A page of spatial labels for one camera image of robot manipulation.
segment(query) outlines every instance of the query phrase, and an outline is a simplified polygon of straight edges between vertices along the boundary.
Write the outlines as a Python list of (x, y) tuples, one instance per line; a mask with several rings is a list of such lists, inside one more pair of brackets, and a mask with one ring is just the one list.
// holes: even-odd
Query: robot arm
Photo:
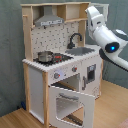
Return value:
[(104, 16), (91, 6), (87, 10), (89, 36), (101, 47), (102, 59), (128, 71), (128, 62), (119, 58), (119, 53), (128, 43), (128, 36), (121, 30), (111, 31), (106, 27)]

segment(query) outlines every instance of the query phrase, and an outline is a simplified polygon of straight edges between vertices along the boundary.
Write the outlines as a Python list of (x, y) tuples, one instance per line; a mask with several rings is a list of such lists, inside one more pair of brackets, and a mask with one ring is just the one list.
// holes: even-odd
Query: sink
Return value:
[(65, 51), (65, 53), (71, 54), (74, 56), (82, 56), (82, 55), (85, 55), (85, 54), (88, 54), (94, 51), (95, 51), (94, 49), (78, 47), (78, 48), (68, 49)]

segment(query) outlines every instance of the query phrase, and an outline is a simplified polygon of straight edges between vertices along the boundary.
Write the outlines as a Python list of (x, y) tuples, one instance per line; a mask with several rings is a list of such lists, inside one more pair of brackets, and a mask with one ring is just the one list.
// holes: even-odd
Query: wooden play kitchen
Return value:
[[(102, 59), (98, 46), (85, 45), (85, 10), (89, 4), (21, 5), (26, 108), (44, 128), (93, 127), (94, 103), (101, 95)], [(47, 58), (51, 53), (53, 60)], [(82, 107), (80, 121), (71, 113)], [(73, 118), (72, 123), (66, 117)]]

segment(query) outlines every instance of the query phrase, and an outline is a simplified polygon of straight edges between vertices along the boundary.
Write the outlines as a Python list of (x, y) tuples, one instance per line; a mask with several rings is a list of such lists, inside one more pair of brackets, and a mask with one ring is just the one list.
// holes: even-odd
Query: oven door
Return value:
[[(62, 120), (84, 108), (82, 126)], [(95, 97), (55, 86), (49, 87), (49, 123), (57, 128), (93, 128)]]

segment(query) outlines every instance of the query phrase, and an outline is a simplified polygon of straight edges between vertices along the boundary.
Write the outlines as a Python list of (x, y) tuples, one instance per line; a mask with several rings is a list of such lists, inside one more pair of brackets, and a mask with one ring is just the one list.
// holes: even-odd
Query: stove burner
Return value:
[(42, 64), (42, 65), (44, 65), (46, 67), (49, 67), (49, 66), (52, 66), (52, 65), (55, 65), (55, 64), (62, 63), (64, 61), (73, 59), (73, 57), (70, 57), (70, 56), (66, 56), (66, 55), (63, 55), (63, 54), (60, 54), (60, 55), (62, 56), (61, 60), (53, 60), (53, 61), (49, 61), (49, 62), (41, 62), (37, 58), (37, 59), (34, 59), (34, 62)]

